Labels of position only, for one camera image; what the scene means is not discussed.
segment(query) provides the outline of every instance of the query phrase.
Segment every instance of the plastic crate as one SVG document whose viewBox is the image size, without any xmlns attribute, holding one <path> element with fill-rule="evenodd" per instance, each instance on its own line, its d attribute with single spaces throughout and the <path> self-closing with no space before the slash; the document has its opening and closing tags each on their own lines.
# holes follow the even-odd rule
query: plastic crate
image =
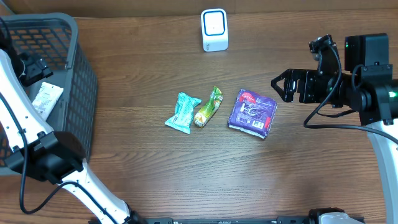
<svg viewBox="0 0 398 224">
<path fill-rule="evenodd" d="M 76 21 L 63 13 L 23 14 L 3 17 L 19 53 L 39 54 L 54 74 L 26 88 L 31 101 L 42 82 L 63 88 L 47 122 L 55 131 L 69 131 L 81 142 L 90 158 L 97 99 L 97 77 L 78 43 Z M 0 175 L 10 174 L 4 160 L 10 151 L 4 147 L 0 131 Z"/>
</svg>

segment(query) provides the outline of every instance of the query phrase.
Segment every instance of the teal packet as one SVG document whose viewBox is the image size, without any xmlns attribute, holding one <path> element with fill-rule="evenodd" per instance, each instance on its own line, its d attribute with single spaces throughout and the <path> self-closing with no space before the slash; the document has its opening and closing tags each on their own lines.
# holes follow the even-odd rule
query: teal packet
<svg viewBox="0 0 398 224">
<path fill-rule="evenodd" d="M 193 120 L 193 109 L 201 103 L 201 99 L 188 96 L 185 93 L 179 93 L 177 104 L 175 105 L 175 114 L 164 124 L 175 128 L 183 133 L 191 133 L 191 123 Z"/>
</svg>

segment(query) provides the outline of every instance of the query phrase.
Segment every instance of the table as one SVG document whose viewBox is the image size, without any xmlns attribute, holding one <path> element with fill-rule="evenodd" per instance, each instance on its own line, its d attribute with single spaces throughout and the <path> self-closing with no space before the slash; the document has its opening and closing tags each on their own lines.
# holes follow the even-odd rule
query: table
<svg viewBox="0 0 398 224">
<path fill-rule="evenodd" d="M 275 218 L 340 207 L 384 223 L 379 171 L 365 133 L 303 128 L 316 105 L 284 103 L 270 83 L 287 68 L 315 69 L 307 44 L 325 34 L 344 62 L 345 36 L 387 32 L 390 63 L 397 65 L 397 20 L 397 9 L 228 15 L 229 49 L 204 53 L 199 16 L 78 19 L 80 44 L 99 83 L 90 167 L 143 217 Z M 206 102 L 213 85 L 224 100 L 203 129 L 192 125 L 187 135 L 164 125 L 179 92 Z M 226 126 L 241 88 L 279 104 L 265 141 Z M 359 118 L 314 123 L 359 124 Z M 20 177 L 0 183 L 0 223 L 93 217 L 65 191 L 24 215 Z M 38 206 L 54 187 L 29 179 L 26 207 Z"/>
</svg>

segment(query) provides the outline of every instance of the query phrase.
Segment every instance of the white packet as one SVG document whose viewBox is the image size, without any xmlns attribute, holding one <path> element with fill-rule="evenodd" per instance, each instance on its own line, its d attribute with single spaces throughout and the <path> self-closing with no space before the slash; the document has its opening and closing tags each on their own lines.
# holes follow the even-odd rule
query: white packet
<svg viewBox="0 0 398 224">
<path fill-rule="evenodd" d="M 44 120 L 47 120 L 49 117 L 62 92 L 63 88 L 61 87 L 45 82 L 42 83 L 39 93 L 36 95 L 32 104 Z"/>
</svg>

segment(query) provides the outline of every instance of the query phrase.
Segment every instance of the purple snack bag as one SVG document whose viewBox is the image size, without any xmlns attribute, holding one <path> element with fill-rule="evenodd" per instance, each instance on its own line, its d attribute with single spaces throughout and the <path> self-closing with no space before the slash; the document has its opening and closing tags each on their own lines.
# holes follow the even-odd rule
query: purple snack bag
<svg viewBox="0 0 398 224">
<path fill-rule="evenodd" d="M 249 90 L 240 90 L 228 127 L 265 139 L 271 129 L 277 103 Z"/>
</svg>

